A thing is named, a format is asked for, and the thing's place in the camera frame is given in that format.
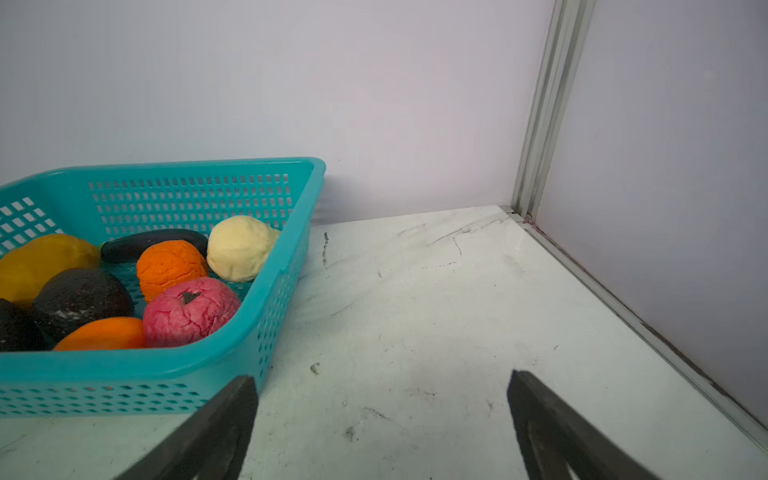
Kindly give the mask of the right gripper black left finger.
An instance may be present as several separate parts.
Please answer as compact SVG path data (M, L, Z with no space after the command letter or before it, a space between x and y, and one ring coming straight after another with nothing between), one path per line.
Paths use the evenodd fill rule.
M229 382L120 479L237 479L258 411L251 376Z

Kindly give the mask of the cream round toy food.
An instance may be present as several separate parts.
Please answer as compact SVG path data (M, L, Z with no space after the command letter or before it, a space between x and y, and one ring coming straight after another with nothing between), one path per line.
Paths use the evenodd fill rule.
M208 237L208 266L224 280L252 281L266 263L279 235L279 230L250 216L222 220Z

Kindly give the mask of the yellow mango toy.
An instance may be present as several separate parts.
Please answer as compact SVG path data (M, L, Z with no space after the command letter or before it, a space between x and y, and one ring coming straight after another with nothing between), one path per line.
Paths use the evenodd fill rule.
M54 276L100 264L100 249L85 240L67 234L37 238L1 258L1 298L28 309Z

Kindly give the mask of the orange crinkled toy fruit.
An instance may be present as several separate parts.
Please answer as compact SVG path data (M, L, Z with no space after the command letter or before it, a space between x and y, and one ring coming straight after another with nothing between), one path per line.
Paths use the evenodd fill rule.
M171 287L209 275L203 255L183 240L165 241L149 247L139 257L136 270L140 290L147 302Z

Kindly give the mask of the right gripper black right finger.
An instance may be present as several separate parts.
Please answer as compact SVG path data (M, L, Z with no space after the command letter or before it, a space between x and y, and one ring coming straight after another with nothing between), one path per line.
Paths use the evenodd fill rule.
M507 399L530 479L655 479L529 371L514 370Z

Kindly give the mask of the black eggplant toy green stem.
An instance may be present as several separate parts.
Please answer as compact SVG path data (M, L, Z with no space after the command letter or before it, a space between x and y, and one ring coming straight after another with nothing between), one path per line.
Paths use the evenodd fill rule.
M101 260L109 264L135 263L148 248L166 241L182 240L207 256L208 238L188 229L161 229L136 233L108 241L101 246Z

